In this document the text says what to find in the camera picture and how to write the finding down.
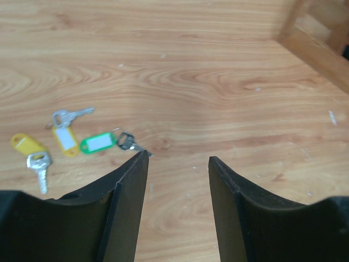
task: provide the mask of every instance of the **yellow key tag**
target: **yellow key tag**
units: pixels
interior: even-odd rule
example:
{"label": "yellow key tag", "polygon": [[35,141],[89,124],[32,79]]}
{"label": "yellow key tag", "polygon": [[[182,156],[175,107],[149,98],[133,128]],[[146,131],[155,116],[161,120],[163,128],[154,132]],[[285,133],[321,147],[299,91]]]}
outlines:
{"label": "yellow key tag", "polygon": [[39,142],[27,134],[19,133],[15,134],[11,138],[11,145],[14,149],[28,157],[30,154],[47,151],[47,149]]}
{"label": "yellow key tag", "polygon": [[53,127],[52,132],[65,156],[74,157],[79,153],[79,145],[70,127]]}

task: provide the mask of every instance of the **white debris speck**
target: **white debris speck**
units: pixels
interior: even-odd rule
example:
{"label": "white debris speck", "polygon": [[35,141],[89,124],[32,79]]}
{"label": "white debris speck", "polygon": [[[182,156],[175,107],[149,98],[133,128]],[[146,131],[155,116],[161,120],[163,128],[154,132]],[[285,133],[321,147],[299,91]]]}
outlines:
{"label": "white debris speck", "polygon": [[152,199],[154,197],[154,185],[153,185],[153,183],[151,183],[150,190],[151,190],[151,195],[149,198]]}
{"label": "white debris speck", "polygon": [[334,117],[334,113],[331,110],[328,110],[328,113],[329,113],[329,117],[332,120],[332,123],[336,126],[337,125],[337,121],[336,121],[336,118]]}
{"label": "white debris speck", "polygon": [[309,153],[307,152],[307,150],[305,150],[304,148],[300,149],[308,158],[311,158],[311,156],[309,155]]}

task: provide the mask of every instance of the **silver key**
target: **silver key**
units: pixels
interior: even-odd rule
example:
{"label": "silver key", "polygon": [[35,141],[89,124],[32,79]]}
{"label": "silver key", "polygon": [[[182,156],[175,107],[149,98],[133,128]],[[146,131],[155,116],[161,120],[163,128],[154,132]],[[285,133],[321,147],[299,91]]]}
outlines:
{"label": "silver key", "polygon": [[47,192],[46,173],[47,167],[51,164],[51,157],[46,151],[30,154],[27,158],[27,167],[35,170],[38,174],[40,191]]}
{"label": "silver key", "polygon": [[56,128],[65,128],[70,126],[72,121],[78,116],[82,116],[85,114],[92,114],[94,108],[85,108],[79,111],[68,111],[65,109],[58,110],[52,114],[53,124]]}
{"label": "silver key", "polygon": [[[135,142],[135,137],[127,132],[122,132],[120,136],[118,137],[117,145],[122,150],[135,150],[135,151],[144,151],[145,149]],[[151,154],[148,151],[148,156],[153,157],[153,154]]]}

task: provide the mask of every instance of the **floor scratch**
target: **floor scratch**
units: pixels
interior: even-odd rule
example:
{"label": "floor scratch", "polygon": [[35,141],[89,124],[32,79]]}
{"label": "floor scratch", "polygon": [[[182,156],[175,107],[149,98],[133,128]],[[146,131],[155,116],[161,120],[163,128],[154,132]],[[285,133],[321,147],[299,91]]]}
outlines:
{"label": "floor scratch", "polygon": [[328,110],[328,112],[329,112],[329,117],[332,120],[332,123],[336,126],[337,125],[337,120],[336,120],[336,118],[334,116],[334,113],[331,110]]}
{"label": "floor scratch", "polygon": [[151,183],[150,189],[151,189],[151,195],[150,195],[149,199],[153,199],[153,197],[154,197],[154,185],[153,185],[153,183]]}

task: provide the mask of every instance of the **key blade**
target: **key blade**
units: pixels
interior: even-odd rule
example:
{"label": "key blade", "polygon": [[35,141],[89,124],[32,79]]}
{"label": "key blade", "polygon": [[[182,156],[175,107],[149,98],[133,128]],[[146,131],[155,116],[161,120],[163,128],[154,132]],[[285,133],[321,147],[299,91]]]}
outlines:
{"label": "key blade", "polygon": [[83,116],[83,115],[86,115],[86,114],[92,114],[93,112],[94,112],[94,108],[91,107],[91,108],[85,108],[85,109],[76,111],[74,113],[76,114],[76,116]]}
{"label": "key blade", "polygon": [[46,169],[39,170],[37,174],[38,174],[40,192],[41,194],[46,194],[48,190],[47,180],[46,180],[47,170]]}

